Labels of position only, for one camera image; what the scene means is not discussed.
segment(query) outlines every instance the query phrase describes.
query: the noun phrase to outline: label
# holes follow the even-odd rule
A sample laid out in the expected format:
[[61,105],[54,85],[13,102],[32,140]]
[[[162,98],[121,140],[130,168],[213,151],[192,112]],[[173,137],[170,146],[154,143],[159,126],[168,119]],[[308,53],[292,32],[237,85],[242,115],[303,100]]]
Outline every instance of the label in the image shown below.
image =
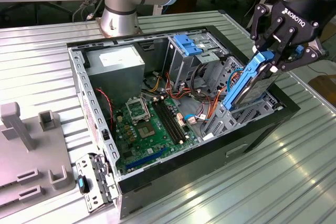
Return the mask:
[[282,14],[287,14],[289,17],[294,19],[300,26],[304,27],[306,25],[306,22],[304,22],[300,17],[292,13],[290,10],[285,8],[282,12]]
[[115,48],[112,52],[101,54],[99,58],[104,67],[139,61],[132,47]]
[[258,81],[248,94],[244,97],[241,103],[254,101],[261,97],[261,95],[267,90],[267,88],[275,81],[278,76],[271,77],[269,79]]
[[93,116],[92,116],[91,111],[90,111],[89,101],[87,101],[87,99],[83,97],[83,103],[84,103],[84,114],[85,114],[86,121],[89,125],[89,128],[91,130],[93,138],[95,139],[95,144],[98,145],[97,130],[96,130],[96,127],[94,125],[95,121],[94,121]]

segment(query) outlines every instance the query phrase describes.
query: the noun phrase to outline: yellow wire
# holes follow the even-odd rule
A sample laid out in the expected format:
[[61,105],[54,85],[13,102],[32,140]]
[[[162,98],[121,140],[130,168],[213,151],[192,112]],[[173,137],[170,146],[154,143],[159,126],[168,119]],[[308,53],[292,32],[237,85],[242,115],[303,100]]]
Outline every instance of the yellow wire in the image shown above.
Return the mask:
[[160,79],[161,79],[161,77],[159,76],[158,80],[156,81],[155,87],[153,89],[149,90],[149,92],[154,92],[155,90],[157,90],[157,88],[159,87]]

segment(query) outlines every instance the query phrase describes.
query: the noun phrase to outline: black knob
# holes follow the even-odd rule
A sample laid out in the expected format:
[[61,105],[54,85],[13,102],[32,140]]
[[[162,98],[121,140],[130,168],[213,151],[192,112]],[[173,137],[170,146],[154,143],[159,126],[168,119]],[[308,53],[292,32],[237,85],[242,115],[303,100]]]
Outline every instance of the black knob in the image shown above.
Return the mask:
[[82,194],[86,194],[90,191],[88,181],[85,176],[79,175],[77,178],[79,190]]

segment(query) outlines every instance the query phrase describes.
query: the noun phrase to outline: open computer tower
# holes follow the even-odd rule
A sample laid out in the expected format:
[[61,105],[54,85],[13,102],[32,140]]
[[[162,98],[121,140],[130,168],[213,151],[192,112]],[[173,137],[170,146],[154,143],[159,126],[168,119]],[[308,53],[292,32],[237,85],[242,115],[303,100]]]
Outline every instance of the open computer tower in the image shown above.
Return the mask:
[[89,212],[114,203],[123,218],[253,150],[299,110],[273,84],[227,111],[248,58],[213,26],[68,50],[97,147],[76,162]]

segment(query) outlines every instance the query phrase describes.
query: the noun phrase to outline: metal table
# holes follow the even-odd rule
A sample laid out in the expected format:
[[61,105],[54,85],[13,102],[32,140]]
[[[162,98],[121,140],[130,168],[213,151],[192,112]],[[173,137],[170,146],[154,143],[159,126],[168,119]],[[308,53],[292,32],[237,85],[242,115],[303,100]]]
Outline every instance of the metal table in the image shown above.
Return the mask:
[[[247,56],[252,42],[227,15],[202,12],[140,18],[144,32],[215,25]],[[73,171],[93,150],[76,96],[67,42],[102,38],[95,22],[0,30],[0,100],[17,101],[22,118],[60,114]],[[336,120],[293,73],[277,85],[301,107],[256,150],[139,210],[125,223],[336,222]],[[78,187],[0,223],[118,223],[117,211],[88,216]]]

